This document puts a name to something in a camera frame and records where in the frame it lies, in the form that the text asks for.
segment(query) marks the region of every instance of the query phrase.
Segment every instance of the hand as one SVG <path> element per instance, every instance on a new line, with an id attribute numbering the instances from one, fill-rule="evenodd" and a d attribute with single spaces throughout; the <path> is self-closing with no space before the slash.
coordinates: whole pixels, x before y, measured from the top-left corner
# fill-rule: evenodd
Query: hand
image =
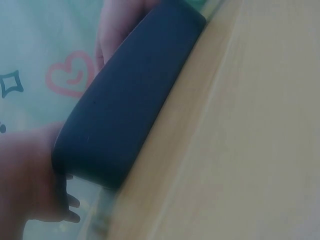
<path id="1" fill-rule="evenodd" d="M 104 0 L 95 45 L 98 73 L 119 45 L 159 0 Z"/>
<path id="2" fill-rule="evenodd" d="M 80 221 L 69 210 L 80 203 L 66 193 L 66 176 L 56 175 L 52 168 L 51 152 L 61 126 L 0 137 L 0 195 L 8 198 L 8 208 L 15 209 L 11 214 L 45 222 Z"/>

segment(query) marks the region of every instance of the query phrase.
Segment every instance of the blue star outline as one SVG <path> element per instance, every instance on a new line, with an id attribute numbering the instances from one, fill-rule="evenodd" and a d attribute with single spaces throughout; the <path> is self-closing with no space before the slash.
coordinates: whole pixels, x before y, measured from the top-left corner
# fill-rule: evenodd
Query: blue star outline
<path id="1" fill-rule="evenodd" d="M 11 86 L 8 89 L 6 89 L 6 85 L 4 82 L 4 79 L 8 79 L 14 77 L 14 81 L 16 86 Z M 13 91 L 17 91 L 22 93 L 24 91 L 24 88 L 22 87 L 21 81 L 20 81 L 20 77 L 19 77 L 19 71 L 16 70 L 14 72 L 11 72 L 9 74 L 6 75 L 0 75 L 0 86 L 1 86 L 1 93 L 2 93 L 2 98 L 4 99 L 8 93 L 13 92 Z"/>

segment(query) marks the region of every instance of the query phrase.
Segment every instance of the pink heart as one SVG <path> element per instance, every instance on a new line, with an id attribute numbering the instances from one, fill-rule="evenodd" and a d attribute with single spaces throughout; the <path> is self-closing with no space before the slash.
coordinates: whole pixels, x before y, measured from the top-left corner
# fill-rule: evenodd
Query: pink heart
<path id="1" fill-rule="evenodd" d="M 76 58 L 83 59 L 87 68 L 87 78 L 86 78 L 84 91 L 74 91 L 65 87 L 58 86 L 54 83 L 52 79 L 52 73 L 56 70 L 62 70 L 70 74 L 72 72 L 72 61 L 73 59 L 76 59 Z M 81 98 L 81 96 L 84 94 L 86 89 L 90 86 L 90 84 L 94 80 L 94 76 L 95 76 L 95 67 L 91 57 L 88 54 L 86 54 L 84 51 L 74 51 L 69 56 L 66 57 L 64 63 L 58 62 L 49 67 L 45 75 L 45 83 L 50 90 L 52 90 L 57 94 L 74 97 L 74 98 Z M 75 79 L 68 79 L 66 80 L 66 83 L 69 85 L 79 84 L 83 79 L 83 77 L 84 77 L 84 73 L 83 71 L 80 70 L 78 71 L 78 74 Z"/>

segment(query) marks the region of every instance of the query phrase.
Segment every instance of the rubber case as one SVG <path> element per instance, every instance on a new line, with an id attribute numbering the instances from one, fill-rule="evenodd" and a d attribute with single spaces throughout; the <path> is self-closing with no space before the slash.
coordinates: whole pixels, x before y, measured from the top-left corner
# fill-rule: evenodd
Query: rubber case
<path id="1" fill-rule="evenodd" d="M 118 189 L 205 24 L 184 1 L 157 5 L 71 112 L 52 152 L 54 171 Z"/>

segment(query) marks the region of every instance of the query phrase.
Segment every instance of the light wood surface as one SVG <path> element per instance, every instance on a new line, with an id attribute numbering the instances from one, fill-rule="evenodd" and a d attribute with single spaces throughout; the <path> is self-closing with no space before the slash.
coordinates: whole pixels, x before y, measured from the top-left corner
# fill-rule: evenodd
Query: light wood surface
<path id="1" fill-rule="evenodd" d="M 108 240 L 320 238 L 320 1 L 226 0 L 194 48 Z"/>

